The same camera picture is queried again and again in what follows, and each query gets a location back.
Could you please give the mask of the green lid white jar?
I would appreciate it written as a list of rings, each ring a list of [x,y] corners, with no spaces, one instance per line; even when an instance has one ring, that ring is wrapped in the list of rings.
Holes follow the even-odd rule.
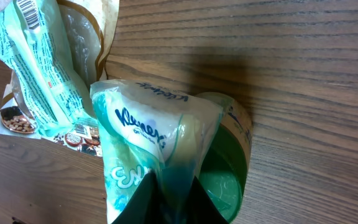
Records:
[[[239,213],[250,166],[252,121],[246,109],[222,93],[197,95],[223,108],[223,118],[198,176],[220,216],[231,223]]]

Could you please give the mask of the teal snack packet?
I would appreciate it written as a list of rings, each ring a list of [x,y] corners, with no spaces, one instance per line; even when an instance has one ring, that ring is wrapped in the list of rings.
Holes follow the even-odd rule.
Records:
[[[41,135],[70,131],[95,117],[56,1],[12,1],[0,11],[0,60],[15,71]]]

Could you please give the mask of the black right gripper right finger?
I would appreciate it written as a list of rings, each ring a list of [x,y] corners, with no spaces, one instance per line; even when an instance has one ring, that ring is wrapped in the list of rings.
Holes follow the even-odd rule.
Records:
[[[196,177],[186,200],[185,212],[186,224],[228,224]]]

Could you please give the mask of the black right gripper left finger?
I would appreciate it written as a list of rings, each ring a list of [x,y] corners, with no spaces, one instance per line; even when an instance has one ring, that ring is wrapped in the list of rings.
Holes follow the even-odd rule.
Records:
[[[161,223],[160,199],[156,175],[153,172],[146,174],[123,212],[112,224]]]

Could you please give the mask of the beige Pantree snack pouch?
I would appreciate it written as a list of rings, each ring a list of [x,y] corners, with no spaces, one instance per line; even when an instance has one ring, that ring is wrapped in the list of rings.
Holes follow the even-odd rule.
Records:
[[[0,0],[0,11],[2,11],[10,0]],[[60,7],[65,29],[67,30],[68,42],[70,44],[71,56],[75,71],[85,81],[87,87],[90,84],[107,79],[104,65],[106,57],[116,28],[119,1],[96,1],[96,0],[57,0]],[[5,106],[18,106],[22,111],[20,115],[30,115],[27,107],[24,105],[21,90],[19,90],[19,79],[14,71],[11,73],[11,82],[6,85],[3,98],[3,109]],[[16,132],[14,129],[7,130],[5,118],[0,113],[0,134],[17,136],[31,139],[46,139],[61,144],[68,148],[77,150],[78,145],[88,144],[81,136],[75,137],[74,134],[68,134],[75,142],[66,142],[67,133],[60,132],[52,137],[42,137],[34,132],[24,131]]]

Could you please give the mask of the Kleenex tissue pack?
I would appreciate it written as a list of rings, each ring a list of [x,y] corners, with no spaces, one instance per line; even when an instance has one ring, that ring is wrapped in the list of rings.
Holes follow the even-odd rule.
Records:
[[[90,97],[103,153],[107,221],[117,220],[149,173],[157,178],[163,217],[182,221],[192,181],[218,130],[221,106],[133,80],[96,82]]]

